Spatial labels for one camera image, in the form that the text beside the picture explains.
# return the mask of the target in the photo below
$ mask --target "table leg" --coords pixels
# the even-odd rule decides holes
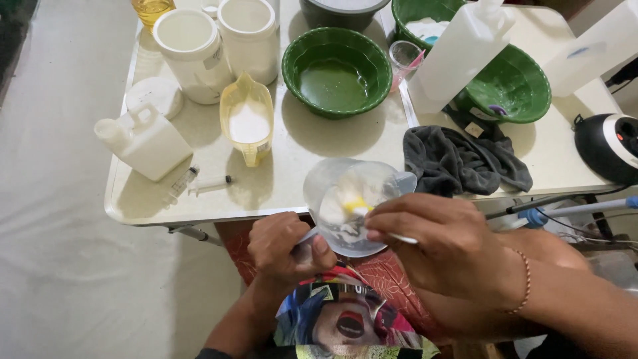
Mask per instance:
[[[166,227],[168,228],[169,233],[179,232],[181,234],[185,234],[186,236],[192,237],[200,242],[212,243],[214,245],[224,247],[224,244],[221,242],[219,238],[209,236],[208,233],[202,230],[199,230],[197,228],[194,228],[192,224],[186,224],[180,227],[170,227],[170,226],[166,226]]]

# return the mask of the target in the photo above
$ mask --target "hand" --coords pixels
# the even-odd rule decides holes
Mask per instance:
[[[255,259],[257,274],[270,282],[294,288],[303,280],[331,270],[337,256],[320,235],[313,238],[312,260],[300,263],[291,254],[308,231],[310,226],[294,212],[277,213],[256,221],[250,231],[248,252]]]
[[[521,256],[503,247],[469,201],[407,194],[366,215],[367,238],[390,245],[410,284],[434,293],[515,309],[526,290]],[[418,241],[409,245],[387,236]]]

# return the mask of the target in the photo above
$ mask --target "red patterned fabric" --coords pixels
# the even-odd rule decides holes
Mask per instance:
[[[256,275],[255,263],[248,253],[248,233],[237,234],[225,242],[228,254],[247,286]],[[418,334],[431,340],[443,338],[441,328],[410,287],[393,252],[386,251],[349,264],[407,319]]]

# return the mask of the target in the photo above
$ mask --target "dark gray towel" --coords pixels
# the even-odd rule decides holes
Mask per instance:
[[[500,140],[467,139],[440,126],[407,130],[403,154],[407,169],[419,179],[416,192],[489,195],[501,181],[528,192],[533,183],[530,172],[514,156],[512,141],[497,126],[493,138]]]

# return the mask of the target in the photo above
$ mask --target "green bowl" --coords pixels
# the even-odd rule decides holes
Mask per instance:
[[[507,45],[454,98],[459,110],[489,121],[531,123],[545,116],[552,91],[543,70],[525,51]],[[499,105],[502,116],[489,105]]]
[[[310,112],[342,119],[374,109],[390,92],[392,69],[384,51],[360,33],[320,27],[296,38],[281,73]]]
[[[421,50],[430,51],[433,45],[416,37],[405,25],[425,17],[431,17],[437,22],[450,21],[466,3],[465,0],[392,0],[392,15],[396,22],[394,41],[409,41]]]

